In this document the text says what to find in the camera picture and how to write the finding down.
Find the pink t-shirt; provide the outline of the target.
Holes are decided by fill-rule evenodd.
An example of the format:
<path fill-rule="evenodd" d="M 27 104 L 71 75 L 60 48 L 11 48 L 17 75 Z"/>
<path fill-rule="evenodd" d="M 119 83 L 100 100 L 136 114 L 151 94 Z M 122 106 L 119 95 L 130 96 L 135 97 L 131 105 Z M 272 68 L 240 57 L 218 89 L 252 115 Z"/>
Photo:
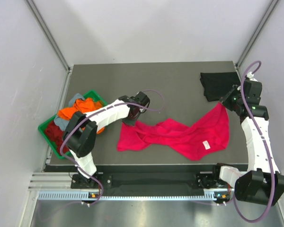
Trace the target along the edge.
<path fill-rule="evenodd" d="M 168 146 L 184 157 L 197 161 L 211 153 L 227 148 L 230 140 L 229 117 L 218 103 L 192 126 L 173 119 L 156 125 L 137 121 L 134 126 L 123 124 L 117 151 L 141 151 L 150 145 Z"/>

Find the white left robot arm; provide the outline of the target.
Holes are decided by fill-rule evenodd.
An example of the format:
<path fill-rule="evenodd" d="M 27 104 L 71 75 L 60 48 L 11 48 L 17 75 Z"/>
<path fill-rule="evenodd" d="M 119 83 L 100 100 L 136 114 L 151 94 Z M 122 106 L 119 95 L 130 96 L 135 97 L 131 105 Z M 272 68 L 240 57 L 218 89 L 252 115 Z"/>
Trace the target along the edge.
<path fill-rule="evenodd" d="M 84 185 L 91 188 L 98 182 L 97 168 L 92 157 L 97 133 L 106 126 L 121 120 L 134 126 L 139 116 L 150 104 L 149 97 L 139 92 L 136 96 L 122 96 L 108 106 L 88 113 L 73 114 L 62 136 L 63 145 L 74 157 L 78 175 Z"/>

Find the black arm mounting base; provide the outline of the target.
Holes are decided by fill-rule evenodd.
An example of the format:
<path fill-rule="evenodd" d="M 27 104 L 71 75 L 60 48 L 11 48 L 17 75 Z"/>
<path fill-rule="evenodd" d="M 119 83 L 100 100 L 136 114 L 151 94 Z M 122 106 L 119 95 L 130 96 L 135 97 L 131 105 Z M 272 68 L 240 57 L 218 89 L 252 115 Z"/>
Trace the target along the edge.
<path fill-rule="evenodd" d="M 98 165 L 93 177 L 104 188 L 118 188 L 123 185 L 181 185 L 189 189 L 225 187 L 219 179 L 218 164 L 178 165 Z"/>

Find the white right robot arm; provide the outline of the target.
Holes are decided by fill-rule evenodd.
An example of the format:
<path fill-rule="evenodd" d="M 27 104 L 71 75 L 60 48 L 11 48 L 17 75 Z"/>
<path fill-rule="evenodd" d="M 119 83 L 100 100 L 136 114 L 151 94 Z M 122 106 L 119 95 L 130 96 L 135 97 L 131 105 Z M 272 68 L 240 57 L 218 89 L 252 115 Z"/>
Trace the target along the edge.
<path fill-rule="evenodd" d="M 234 85 L 232 90 L 220 99 L 221 104 L 234 111 L 240 118 L 248 151 L 248 168 L 238 168 L 218 163 L 211 176 L 212 183 L 223 187 L 228 183 L 234 188 L 239 201 L 274 206 L 284 193 L 284 175 L 275 164 L 268 135 L 269 115 L 260 105 L 262 83 L 247 79 L 242 86 Z"/>

